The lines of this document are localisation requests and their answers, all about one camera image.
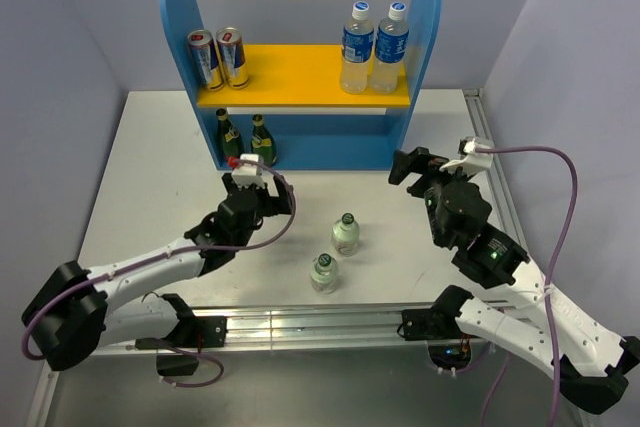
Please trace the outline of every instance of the white bottle cap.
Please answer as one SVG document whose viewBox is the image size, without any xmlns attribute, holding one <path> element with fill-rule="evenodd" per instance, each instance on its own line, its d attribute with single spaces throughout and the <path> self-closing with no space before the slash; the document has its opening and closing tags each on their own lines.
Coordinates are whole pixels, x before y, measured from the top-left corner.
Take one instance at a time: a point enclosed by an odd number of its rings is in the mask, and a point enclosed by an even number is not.
<svg viewBox="0 0 640 427">
<path fill-rule="evenodd" d="M 394 2 L 389 7 L 389 18 L 391 20 L 404 20 L 404 13 L 407 11 L 407 6 L 402 2 Z"/>
<path fill-rule="evenodd" d="M 356 20 L 367 20 L 369 18 L 369 4 L 363 1 L 353 4 L 353 12 L 351 17 Z"/>
</svg>

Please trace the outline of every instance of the shelf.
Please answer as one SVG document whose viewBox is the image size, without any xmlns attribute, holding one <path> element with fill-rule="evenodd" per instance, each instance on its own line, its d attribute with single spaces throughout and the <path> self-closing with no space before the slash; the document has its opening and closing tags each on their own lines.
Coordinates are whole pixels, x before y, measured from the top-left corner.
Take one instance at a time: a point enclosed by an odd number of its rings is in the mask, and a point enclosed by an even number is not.
<svg viewBox="0 0 640 427">
<path fill-rule="evenodd" d="M 198 107 L 381 107 L 409 108 L 404 70 L 398 88 L 384 95 L 367 88 L 347 94 L 340 88 L 339 45 L 245 45 L 249 85 L 200 90 Z"/>
<path fill-rule="evenodd" d="M 215 111 L 204 109 L 206 131 L 215 132 Z M 251 115 L 233 115 L 246 152 L 253 124 Z M 394 147 L 389 131 L 399 119 L 386 115 L 273 114 L 265 124 L 278 148 L 276 167 L 281 170 L 389 170 Z M 221 170 L 228 166 L 220 156 Z"/>
<path fill-rule="evenodd" d="M 398 88 L 389 95 L 376 94 L 369 89 L 355 95 L 343 92 L 339 82 L 342 67 L 339 45 L 246 45 L 249 85 L 242 90 L 225 87 L 219 92 L 203 91 L 185 46 L 190 32 L 204 28 L 198 2 L 158 1 L 169 50 L 216 168 L 224 169 L 226 165 L 215 142 L 216 108 L 302 107 L 302 112 L 291 109 L 264 112 L 268 115 L 268 129 L 278 144 L 277 168 L 389 169 L 394 151 L 403 146 L 433 51 L 441 0 L 411 0 L 407 16 L 411 35 L 403 70 Z M 321 113 L 304 107 L 319 107 Z M 346 107 L 351 112 L 327 107 Z M 372 107 L 377 110 L 366 111 Z M 248 143 L 251 115 L 234 112 L 233 119 L 244 142 Z"/>
</svg>

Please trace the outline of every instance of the soda can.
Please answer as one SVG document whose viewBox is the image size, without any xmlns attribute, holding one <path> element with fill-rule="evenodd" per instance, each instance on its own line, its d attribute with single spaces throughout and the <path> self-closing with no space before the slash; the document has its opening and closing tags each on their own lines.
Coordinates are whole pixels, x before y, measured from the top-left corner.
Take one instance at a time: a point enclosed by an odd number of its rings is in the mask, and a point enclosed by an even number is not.
<svg viewBox="0 0 640 427">
<path fill-rule="evenodd" d="M 242 35 L 227 27 L 216 32 L 216 42 L 227 83 L 232 89 L 243 89 L 249 83 L 249 72 L 244 58 Z"/>
<path fill-rule="evenodd" d="M 187 36 L 187 44 L 202 87 L 207 90 L 221 89 L 224 79 L 211 32 L 205 29 L 194 30 Z"/>
</svg>

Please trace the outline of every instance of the green glass bottle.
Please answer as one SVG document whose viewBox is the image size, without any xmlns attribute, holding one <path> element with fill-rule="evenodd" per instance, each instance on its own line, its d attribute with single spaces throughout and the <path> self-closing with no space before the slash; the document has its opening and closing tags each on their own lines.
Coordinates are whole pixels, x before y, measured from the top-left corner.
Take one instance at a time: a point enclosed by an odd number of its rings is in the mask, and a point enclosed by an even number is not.
<svg viewBox="0 0 640 427">
<path fill-rule="evenodd" d="M 253 137 L 251 137 L 251 152 L 258 154 L 264 160 L 265 165 L 276 163 L 278 153 L 273 136 L 264 126 L 264 117 L 260 114 L 253 116 Z"/>
<path fill-rule="evenodd" d="M 229 120 L 229 114 L 227 109 L 218 109 L 216 111 L 218 117 L 218 134 L 216 135 L 216 142 L 218 147 L 224 154 L 225 160 L 229 157 L 240 157 L 244 154 L 244 147 L 242 146 L 242 136 L 233 122 Z"/>
</svg>

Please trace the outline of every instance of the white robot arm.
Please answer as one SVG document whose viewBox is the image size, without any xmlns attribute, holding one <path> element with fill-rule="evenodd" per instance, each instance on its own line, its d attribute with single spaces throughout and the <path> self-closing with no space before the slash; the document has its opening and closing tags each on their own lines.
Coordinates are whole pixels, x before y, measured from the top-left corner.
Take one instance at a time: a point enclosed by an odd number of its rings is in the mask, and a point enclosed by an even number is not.
<svg viewBox="0 0 640 427">
<path fill-rule="evenodd" d="M 423 315 L 446 314 L 455 319 L 455 328 L 444 335 L 452 336 L 459 329 L 483 337 L 552 376 L 544 306 L 544 297 L 549 296 L 560 349 L 560 391 L 583 410 L 600 414 L 620 400 L 628 385 L 624 375 L 640 362 L 640 341 L 606 329 L 553 284 L 545 289 L 538 265 L 513 239 L 487 222 L 491 206 L 469 180 L 492 163 L 492 154 L 476 149 L 492 147 L 486 139 L 464 139 L 459 149 L 462 158 L 454 161 L 431 155 L 424 148 L 410 154 L 396 152 L 389 182 L 398 185 L 411 172 L 421 174 L 407 191 L 424 199 L 434 243 L 456 247 L 453 264 L 461 273 L 493 297 L 508 301 L 533 325 L 493 310 L 455 286 L 445 290 L 432 309 L 426 309 L 434 312 Z M 433 329 L 437 331 L 437 322 L 420 323 L 416 315 L 412 310 L 403 312 L 406 340 L 424 340 Z"/>
<path fill-rule="evenodd" d="M 165 294 L 146 302 L 137 299 L 174 282 L 213 272 L 239 250 L 271 242 L 247 247 L 265 217 L 293 217 L 295 200 L 291 186 L 277 173 L 278 196 L 270 196 L 259 165 L 259 156 L 244 154 L 233 172 L 222 177 L 228 195 L 218 209 L 170 244 L 115 264 L 83 269 L 72 261 L 58 267 L 22 314 L 27 327 L 22 343 L 25 356 L 44 358 L 52 370 L 65 370 L 97 347 L 125 340 L 194 343 L 196 318 L 179 296 Z M 284 233 L 292 217 L 272 240 Z M 29 351 L 29 337 L 42 356 Z"/>
</svg>

